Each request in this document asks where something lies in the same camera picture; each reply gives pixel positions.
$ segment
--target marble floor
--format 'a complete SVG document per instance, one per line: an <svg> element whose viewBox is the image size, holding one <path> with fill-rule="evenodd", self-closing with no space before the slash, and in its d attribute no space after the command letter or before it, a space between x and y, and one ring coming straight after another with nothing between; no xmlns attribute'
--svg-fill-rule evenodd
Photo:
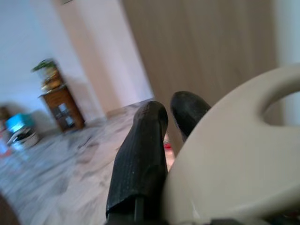
<svg viewBox="0 0 300 225"><path fill-rule="evenodd" d="M0 192L22 225L101 225L113 161L139 104L111 120L43 138L0 158ZM166 151L168 167L173 153Z"/></svg>

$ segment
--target wooden door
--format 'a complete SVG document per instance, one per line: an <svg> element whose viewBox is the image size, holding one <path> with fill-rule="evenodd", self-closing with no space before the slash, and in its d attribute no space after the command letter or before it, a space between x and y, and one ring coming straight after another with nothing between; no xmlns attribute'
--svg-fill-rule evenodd
<svg viewBox="0 0 300 225"><path fill-rule="evenodd" d="M169 108L174 92L188 90L214 105L276 67L271 0L122 2L155 98L168 110L175 154L182 141Z"/></svg>

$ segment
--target green plant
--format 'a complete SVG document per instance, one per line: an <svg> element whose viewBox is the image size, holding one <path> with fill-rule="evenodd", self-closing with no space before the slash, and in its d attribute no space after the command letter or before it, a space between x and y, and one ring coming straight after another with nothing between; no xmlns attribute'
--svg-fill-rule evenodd
<svg viewBox="0 0 300 225"><path fill-rule="evenodd" d="M56 64L53 60L43 60L36 67L34 67L31 71L35 72L40 70L41 68L56 68Z"/></svg>

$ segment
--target small wooden cabinet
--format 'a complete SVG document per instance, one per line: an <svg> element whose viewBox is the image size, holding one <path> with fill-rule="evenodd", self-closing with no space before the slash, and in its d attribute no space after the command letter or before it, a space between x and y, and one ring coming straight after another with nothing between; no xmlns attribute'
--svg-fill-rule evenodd
<svg viewBox="0 0 300 225"><path fill-rule="evenodd" d="M66 85L41 95L62 132L84 127L81 115Z"/></svg>

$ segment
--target beige plastic cover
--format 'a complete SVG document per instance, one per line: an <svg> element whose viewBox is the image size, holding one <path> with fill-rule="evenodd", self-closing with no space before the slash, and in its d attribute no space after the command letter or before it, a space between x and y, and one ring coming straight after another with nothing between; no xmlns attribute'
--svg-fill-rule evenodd
<svg viewBox="0 0 300 225"><path fill-rule="evenodd" d="M163 215L172 224L258 218L300 202L300 127L263 112L300 90L300 64L239 86L203 117L167 177Z"/></svg>

